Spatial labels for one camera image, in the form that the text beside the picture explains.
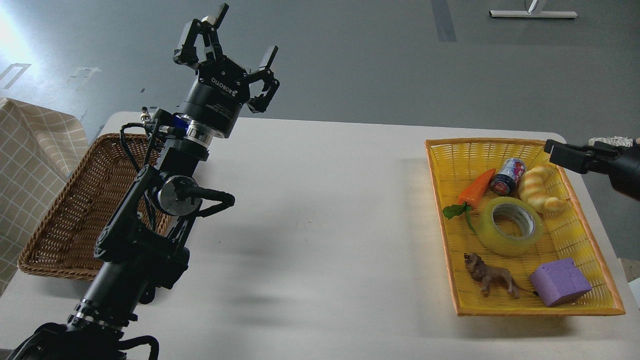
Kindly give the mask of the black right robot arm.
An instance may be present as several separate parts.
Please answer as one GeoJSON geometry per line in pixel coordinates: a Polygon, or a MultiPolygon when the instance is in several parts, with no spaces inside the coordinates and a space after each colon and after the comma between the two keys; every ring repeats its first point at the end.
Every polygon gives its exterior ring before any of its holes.
{"type": "Polygon", "coordinates": [[[550,155],[552,164],[579,174],[605,174],[615,191],[640,200],[638,145],[614,146],[597,141],[594,145],[577,146],[548,139],[543,151],[550,155]]]}

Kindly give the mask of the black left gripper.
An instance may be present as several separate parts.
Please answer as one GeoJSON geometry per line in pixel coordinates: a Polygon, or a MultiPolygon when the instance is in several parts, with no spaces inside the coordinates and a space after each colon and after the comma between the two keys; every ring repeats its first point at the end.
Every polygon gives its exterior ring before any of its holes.
{"type": "Polygon", "coordinates": [[[218,30],[229,8],[229,4],[224,3],[212,19],[206,16],[187,22],[173,54],[175,64],[196,71],[194,82],[177,112],[208,126],[214,130],[215,137],[224,139],[233,132],[243,104],[254,114],[266,112],[281,84],[271,69],[279,50],[277,45],[266,50],[258,70],[249,74],[224,55],[218,30]],[[203,61],[197,52],[199,37],[205,50],[203,61]],[[249,85],[260,81],[263,82],[260,93],[249,98],[249,85]]]}

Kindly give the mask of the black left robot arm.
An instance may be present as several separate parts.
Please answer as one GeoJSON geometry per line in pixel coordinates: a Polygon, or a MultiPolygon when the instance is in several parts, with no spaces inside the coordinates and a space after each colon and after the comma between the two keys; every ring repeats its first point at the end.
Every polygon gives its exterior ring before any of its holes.
{"type": "Polygon", "coordinates": [[[123,338],[137,321],[137,305],[171,289],[188,268],[186,240],[197,218],[233,207],[232,194],[198,185],[199,162],[208,159],[212,139],[227,139],[243,106],[263,113],[280,82],[271,66],[272,46],[255,71],[223,53],[218,30],[229,10],[186,23],[173,61],[195,71],[195,80],[175,112],[141,110],[139,123],[126,123],[119,143],[136,171],[128,191],[98,235],[93,255],[103,262],[65,324],[44,323],[9,355],[10,360],[125,360],[126,351],[149,346],[151,335],[123,338]]]}

